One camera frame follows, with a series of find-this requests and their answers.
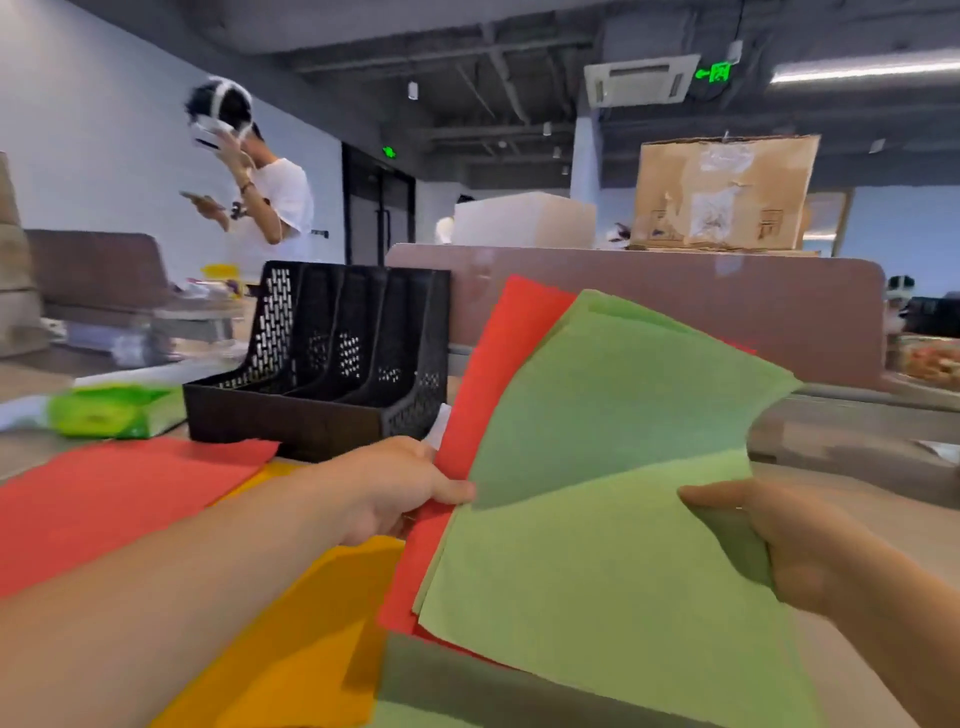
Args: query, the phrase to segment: ceiling light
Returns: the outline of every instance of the ceiling light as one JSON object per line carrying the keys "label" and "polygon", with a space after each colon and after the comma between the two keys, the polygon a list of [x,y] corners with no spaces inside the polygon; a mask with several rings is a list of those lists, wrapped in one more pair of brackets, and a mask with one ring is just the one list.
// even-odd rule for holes
{"label": "ceiling light", "polygon": [[960,74],[960,51],[894,53],[885,56],[782,63],[774,68],[771,85],[855,81],[891,76]]}

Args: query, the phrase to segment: green exit sign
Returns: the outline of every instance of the green exit sign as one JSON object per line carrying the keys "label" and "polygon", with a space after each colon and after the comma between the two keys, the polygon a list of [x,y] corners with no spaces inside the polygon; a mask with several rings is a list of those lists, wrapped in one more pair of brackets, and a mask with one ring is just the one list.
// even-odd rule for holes
{"label": "green exit sign", "polygon": [[698,79],[707,79],[708,83],[711,84],[722,84],[730,80],[731,68],[733,68],[732,63],[723,61],[722,63],[715,63],[710,68],[698,68],[693,75]]}

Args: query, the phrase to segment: glass door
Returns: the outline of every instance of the glass door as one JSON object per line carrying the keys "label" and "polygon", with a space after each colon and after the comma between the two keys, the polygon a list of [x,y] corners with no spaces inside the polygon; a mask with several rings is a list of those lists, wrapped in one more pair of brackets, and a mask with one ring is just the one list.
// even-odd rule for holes
{"label": "glass door", "polygon": [[416,238],[416,181],[344,145],[347,263],[383,265],[396,243]]}

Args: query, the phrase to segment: hand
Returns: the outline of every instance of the hand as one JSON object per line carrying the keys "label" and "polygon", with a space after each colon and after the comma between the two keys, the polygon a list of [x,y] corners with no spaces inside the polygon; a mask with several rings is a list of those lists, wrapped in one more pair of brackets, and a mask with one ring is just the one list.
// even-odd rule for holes
{"label": "hand", "polygon": [[204,195],[203,197],[192,197],[190,202],[193,203],[193,207],[205,217],[207,220],[216,220],[222,214],[224,214],[224,209],[216,200],[214,200],[209,195]]}
{"label": "hand", "polygon": [[247,169],[253,167],[253,162],[240,147],[240,140],[230,132],[217,132],[220,139],[220,150],[217,158],[227,166],[234,178],[247,174]]}
{"label": "hand", "polygon": [[733,480],[684,486],[679,495],[692,507],[742,508],[770,548],[777,596],[814,614],[828,615],[851,542],[874,538],[833,506],[770,483]]}
{"label": "hand", "polygon": [[356,494],[342,543],[356,546],[393,533],[404,513],[433,498],[459,505],[473,500],[472,483],[449,480],[433,464],[436,452],[409,437],[392,437],[324,463],[324,480]]}

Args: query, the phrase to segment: ceiling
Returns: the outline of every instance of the ceiling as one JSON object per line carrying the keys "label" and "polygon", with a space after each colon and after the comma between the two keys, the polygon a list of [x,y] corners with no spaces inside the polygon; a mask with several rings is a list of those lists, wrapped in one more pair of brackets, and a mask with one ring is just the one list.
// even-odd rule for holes
{"label": "ceiling", "polygon": [[[352,99],[375,116],[384,144],[409,142],[422,162],[420,175],[431,179],[562,186],[583,66],[622,60],[624,37],[633,41],[630,58],[700,53],[710,64],[726,57],[735,38],[743,41],[743,58],[728,84],[694,82],[680,104],[601,115],[607,185],[636,182],[645,141],[724,133],[819,133],[821,156],[830,159],[825,168],[862,169],[868,177],[893,169],[894,161],[898,169],[912,164],[921,176],[932,170],[938,180],[944,170],[936,168],[947,160],[960,169],[956,85],[767,88],[774,65],[785,61],[960,48],[960,0],[177,0],[177,6],[189,27],[218,47],[261,58],[330,98]],[[660,30],[664,19],[669,32]],[[620,58],[611,59],[615,36]],[[412,81],[416,101],[407,98]],[[544,122],[552,125],[549,137]],[[884,150],[870,155],[880,138]]]}

